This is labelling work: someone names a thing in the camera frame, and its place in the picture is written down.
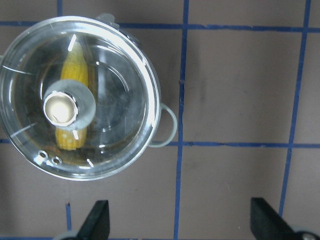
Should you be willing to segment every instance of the pot handle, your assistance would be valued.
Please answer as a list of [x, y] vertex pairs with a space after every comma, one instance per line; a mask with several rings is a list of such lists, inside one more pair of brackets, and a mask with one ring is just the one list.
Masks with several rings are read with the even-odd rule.
[[101, 13], [95, 18], [96, 20], [113, 27], [114, 29], [119, 29], [119, 24], [115, 23], [115, 16], [110, 13]]
[[177, 128], [178, 128], [178, 121], [175, 113], [164, 103], [160, 103], [160, 107], [161, 107], [161, 110], [166, 110], [170, 114], [173, 121], [172, 131], [170, 136], [167, 138], [167, 140], [161, 141], [161, 142], [153, 142], [153, 141], [150, 142], [148, 146], [151, 148], [161, 148], [169, 144], [172, 141], [172, 139], [175, 137]]

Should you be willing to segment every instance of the blue tape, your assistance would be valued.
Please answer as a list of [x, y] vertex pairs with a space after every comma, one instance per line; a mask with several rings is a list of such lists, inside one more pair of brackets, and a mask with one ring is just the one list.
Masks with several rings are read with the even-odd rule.
[[319, 149], [320, 144], [318, 143], [294, 143], [292, 144], [293, 149]]
[[185, 146], [200, 147], [240, 147], [240, 148], [288, 148], [288, 143], [272, 143], [272, 142], [210, 142], [210, 141], [185, 141]]
[[182, 24], [161, 24], [161, 23], [118, 23], [122, 29], [182, 29]]
[[56, 15], [61, 17], [63, 15], [63, 2], [62, 0], [56, 0]]
[[182, 39], [181, 39], [180, 81], [179, 81], [178, 152], [177, 152], [177, 162], [176, 162], [175, 207], [174, 207], [174, 226], [173, 226], [174, 240], [179, 239], [181, 172], [182, 172], [183, 147], [184, 147], [183, 113], [185, 108], [185, 80], [186, 80], [188, 19], [189, 19], [189, 0], [184, 0], [183, 27], [182, 27]]
[[189, 24], [190, 30], [239, 30], [239, 31], [256, 31], [256, 32], [302, 32], [303, 27], [289, 27], [289, 26], [249, 26], [249, 25], [200, 25]]
[[[294, 93], [294, 101], [293, 101], [289, 145], [292, 145], [294, 143], [294, 139], [295, 139], [299, 97], [300, 97], [300, 89], [301, 89], [301, 82], [302, 82], [302, 73], [303, 73], [303, 69], [304, 69], [304, 59], [305, 59], [306, 45], [307, 45], [307, 35], [308, 35], [307, 28], [309, 25], [310, 8], [311, 8], [311, 0], [306, 0], [305, 1], [305, 10], [304, 10], [304, 21], [303, 21], [304, 29], [302, 31], [302, 37], [301, 37], [299, 65], [298, 65], [298, 73], [297, 73], [296, 84], [295, 84], [295, 93]], [[284, 206], [285, 206], [287, 186], [288, 186], [288, 178], [289, 178], [289, 173], [290, 173], [292, 149], [293, 149], [292, 146], [290, 146], [288, 148], [287, 154], [286, 154], [284, 175], [283, 175], [283, 181], [282, 181], [281, 199], [280, 199], [280, 206], [279, 206], [279, 215], [280, 216], [282, 216], [284, 213]]]
[[31, 27], [36, 23], [37, 21], [0, 21], [0, 26]]
[[72, 230], [72, 221], [71, 221], [71, 207], [70, 203], [65, 205], [65, 215], [66, 215], [66, 229], [68, 231]]
[[0, 144], [9, 144], [9, 143], [11, 143], [9, 139], [6, 139], [6, 138], [0, 139]]
[[318, 28], [318, 27], [308, 27], [307, 32], [308, 33], [320, 33], [320, 28]]

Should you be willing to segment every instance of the lid knob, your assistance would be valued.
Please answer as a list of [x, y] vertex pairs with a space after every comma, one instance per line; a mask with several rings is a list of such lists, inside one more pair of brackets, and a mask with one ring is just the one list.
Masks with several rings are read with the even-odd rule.
[[43, 111], [46, 118], [59, 127], [66, 127], [76, 120], [78, 107], [70, 95], [54, 91], [44, 100]]

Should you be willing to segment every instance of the pot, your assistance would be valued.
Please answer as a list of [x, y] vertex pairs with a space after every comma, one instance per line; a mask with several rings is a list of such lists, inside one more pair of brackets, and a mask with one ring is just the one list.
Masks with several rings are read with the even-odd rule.
[[[21, 33], [0, 60], [0, 114], [14, 146], [39, 169], [69, 180], [111, 176], [177, 131], [156, 71], [112, 15], [56, 17]], [[152, 142], [161, 111], [170, 137]]]

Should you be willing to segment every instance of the yellow corn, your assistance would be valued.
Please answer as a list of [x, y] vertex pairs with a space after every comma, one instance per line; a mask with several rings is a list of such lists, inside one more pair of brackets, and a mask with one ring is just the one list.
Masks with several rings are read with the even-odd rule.
[[[66, 56], [62, 66], [61, 80], [76, 80], [88, 87], [88, 66], [80, 43], [75, 42], [72, 50]], [[87, 128], [79, 130], [55, 129], [56, 143], [64, 150], [81, 148], [87, 138]]]

